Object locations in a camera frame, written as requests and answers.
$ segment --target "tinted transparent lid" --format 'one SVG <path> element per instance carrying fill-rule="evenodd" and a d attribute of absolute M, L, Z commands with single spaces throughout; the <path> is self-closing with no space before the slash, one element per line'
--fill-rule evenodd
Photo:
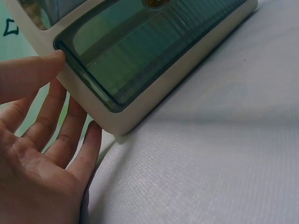
<path fill-rule="evenodd" d="M 120 112 L 245 1 L 106 0 L 54 46 L 106 107 Z"/>
<path fill-rule="evenodd" d="M 87 0 L 18 0 L 32 21 L 49 29 Z"/>

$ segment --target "fingernail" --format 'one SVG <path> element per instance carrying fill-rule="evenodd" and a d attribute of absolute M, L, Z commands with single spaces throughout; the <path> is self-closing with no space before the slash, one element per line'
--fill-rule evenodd
<path fill-rule="evenodd" d="M 55 50 L 50 55 L 48 55 L 48 57 L 58 56 L 58 55 L 62 55 L 62 54 L 63 54 L 62 50 Z"/>
<path fill-rule="evenodd" d="M 60 55 L 60 54 L 63 54 L 63 51 L 62 50 L 55 50 L 52 55 Z"/>

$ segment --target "white frame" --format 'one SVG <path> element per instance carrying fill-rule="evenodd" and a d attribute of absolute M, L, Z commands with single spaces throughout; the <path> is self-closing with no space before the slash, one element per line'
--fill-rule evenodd
<path fill-rule="evenodd" d="M 4 0 L 20 30 L 40 56 L 54 51 L 58 34 L 81 15 L 104 0 L 88 0 L 48 30 L 40 30 L 23 10 L 18 0 Z M 150 87 L 122 112 L 110 112 L 66 64 L 58 80 L 88 114 L 108 133 L 124 135 L 134 128 L 200 61 L 257 7 L 257 0 L 247 0 L 186 52 Z"/>

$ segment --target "white surface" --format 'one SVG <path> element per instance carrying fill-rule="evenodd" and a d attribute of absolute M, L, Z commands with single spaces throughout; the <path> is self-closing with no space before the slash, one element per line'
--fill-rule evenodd
<path fill-rule="evenodd" d="M 260 0 L 99 165 L 82 223 L 299 223 L 299 1 Z"/>

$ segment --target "palm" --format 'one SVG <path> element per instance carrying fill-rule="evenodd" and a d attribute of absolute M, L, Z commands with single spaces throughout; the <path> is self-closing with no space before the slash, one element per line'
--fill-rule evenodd
<path fill-rule="evenodd" d="M 28 223 L 39 223 L 39 217 L 46 217 L 49 223 L 77 222 L 82 196 L 98 158 L 101 129 L 93 122 L 76 159 L 69 164 L 86 119 L 86 112 L 72 98 L 58 138 L 41 153 L 56 129 L 65 95 L 61 84 L 52 81 L 35 124 L 22 137 L 14 132 L 26 117 L 35 94 L 14 101 L 0 113 L 0 188 L 7 189 L 0 197 L 18 197 L 18 212 L 24 214 L 23 220 L 30 220 Z M 5 209 L 9 208 L 0 203 L 0 210 Z M 32 212 L 36 216 L 27 217 Z"/>

